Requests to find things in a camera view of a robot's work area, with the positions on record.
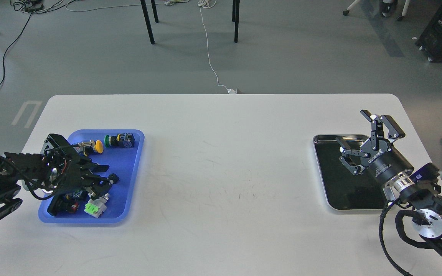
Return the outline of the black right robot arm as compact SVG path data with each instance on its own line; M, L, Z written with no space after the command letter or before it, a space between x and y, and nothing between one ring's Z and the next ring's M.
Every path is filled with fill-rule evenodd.
M383 229L384 219L395 205L407 203L395 216L399 237L411 246L435 250L442 257L442 196L438 182L439 169L432 163L414 171L413 166L394 147L394 141L405 136L403 130L389 115L372 115L368 110L361 114L371 124L370 137L353 149L342 138L340 145L342 164L353 174L367 171L383 189L394 188L399 196L389 199L379 219L379 242L391 265L404 276L410 273L401 268L386 250Z

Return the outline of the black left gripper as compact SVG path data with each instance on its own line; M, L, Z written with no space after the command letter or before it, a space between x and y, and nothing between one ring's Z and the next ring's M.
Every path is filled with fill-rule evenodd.
M82 145L82 142L69 143L56 133L48 134L43 145L45 164L49 166L43 182L45 193L56 196L85 188L91 198L99 198L109 192L115 183L109 182L108 177L95 175L106 172L109 165L88 161L76 150Z

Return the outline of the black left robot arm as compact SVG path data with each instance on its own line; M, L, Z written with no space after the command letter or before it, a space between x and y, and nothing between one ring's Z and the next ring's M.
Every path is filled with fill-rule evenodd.
M70 144L62 135L51 133L44 141L41 153L5 153L0 156L0 220L22 204L17 198L23 188L38 200L50 199L47 212L75 213L79 202L86 201L85 210L99 217L106 209L109 190L119 181L116 174L107 177L100 173L108 165L94 163L90 152L102 153L100 140Z

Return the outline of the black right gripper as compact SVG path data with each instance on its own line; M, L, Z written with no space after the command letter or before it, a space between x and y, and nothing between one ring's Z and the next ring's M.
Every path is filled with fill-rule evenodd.
M381 187L396 175L403 173L411 175L414 171L412 164L396 148L391 145L395 140L406 136L402 128L390 115L372 115L368 110L361 110L361 114L371 123L371 145L365 144L363 150L351 149L351 146L342 137L336 141L340 145L341 163L353 175L367 173L376 179Z

